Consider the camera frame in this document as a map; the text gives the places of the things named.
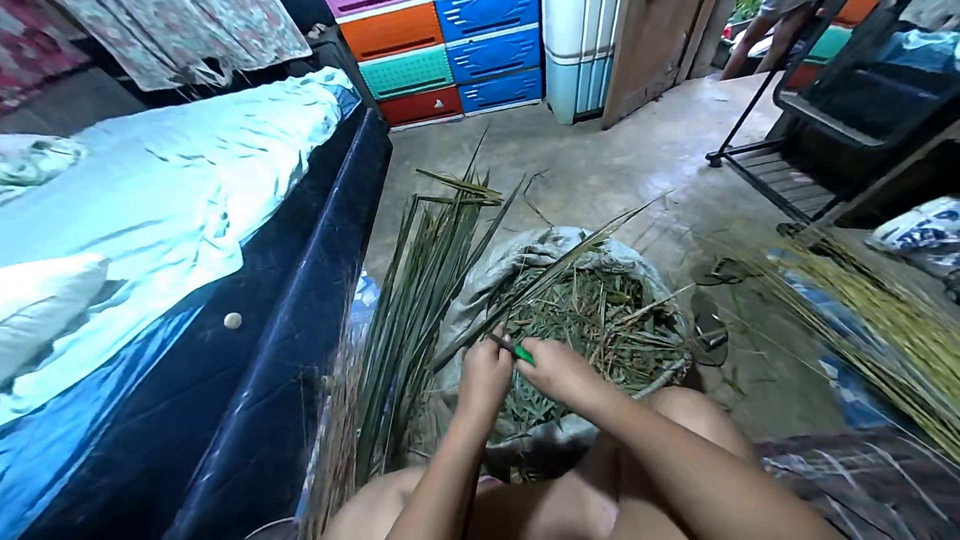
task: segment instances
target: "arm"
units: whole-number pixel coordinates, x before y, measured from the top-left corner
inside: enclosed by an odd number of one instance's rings
[[[477,467],[514,371],[509,351],[486,339],[470,348],[460,376],[460,399],[444,440],[387,540],[460,538]]]
[[[620,393],[564,344],[527,338],[523,347],[536,366],[516,369],[620,441],[697,538],[840,538],[762,471]]]

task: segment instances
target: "leg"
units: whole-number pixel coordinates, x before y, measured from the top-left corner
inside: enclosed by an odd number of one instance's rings
[[[802,4],[783,16],[777,23],[777,28],[774,29],[774,39],[770,45],[770,50],[760,61],[760,65],[756,67],[756,73],[764,73],[777,66],[780,57],[787,52],[786,48],[793,41],[793,36],[797,34],[811,13],[810,5]]]
[[[756,462],[750,441],[720,405],[700,392],[665,388],[647,403],[717,446]],[[601,434],[583,461],[559,479],[478,493],[468,538],[686,538],[670,514],[643,469],[613,439]]]
[[[426,469],[415,467],[374,479],[333,517],[324,540],[383,540]]]
[[[677,424],[706,440],[757,463],[750,441],[736,428],[730,416],[707,396],[688,388],[664,388],[651,396],[650,406]],[[643,469],[625,452],[620,453],[621,487],[619,513],[610,540],[637,538],[684,539],[690,537],[683,525],[657,493]]]
[[[730,53],[730,59],[727,60],[727,65],[724,66],[723,73],[720,74],[721,81],[736,77],[737,73],[740,72],[740,68],[743,67],[743,62],[747,61],[750,48],[763,39],[763,36],[766,35],[776,23],[776,18],[770,18],[764,15],[757,15],[754,17],[754,20],[750,21],[750,26],[747,27],[747,30],[743,31],[743,39],[740,39],[740,42],[737,43],[736,47],[733,47],[733,51]]]

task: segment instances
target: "bundle of palm leaves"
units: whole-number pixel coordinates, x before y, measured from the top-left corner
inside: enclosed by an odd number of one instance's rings
[[[782,240],[774,256],[741,255],[764,289],[960,462],[960,324],[828,234],[813,237],[812,244]],[[825,317],[804,295],[810,290],[827,293],[858,321]]]
[[[455,194],[414,195],[404,212],[363,351],[357,485],[377,471],[396,468],[402,434],[427,382],[440,323],[524,185],[521,180],[504,201],[500,192],[490,189],[490,174],[481,179],[472,161],[463,179],[417,172]],[[480,209],[488,206],[501,210],[471,249]]]

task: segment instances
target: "hand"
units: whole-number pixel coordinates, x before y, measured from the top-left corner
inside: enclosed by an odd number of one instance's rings
[[[518,360],[516,369],[547,397],[584,415],[593,397],[610,386],[576,351],[552,339],[527,337],[521,343],[534,365]]]
[[[507,397],[513,372],[513,355],[491,339],[470,347],[460,372],[457,415],[482,421],[488,432],[492,430],[496,412]]]

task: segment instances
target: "curtain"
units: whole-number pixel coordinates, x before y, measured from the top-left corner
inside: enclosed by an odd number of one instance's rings
[[[234,70],[310,54],[279,0],[60,2],[144,90],[226,86]]]
[[[0,110],[15,109],[89,61],[27,0],[0,0]]]

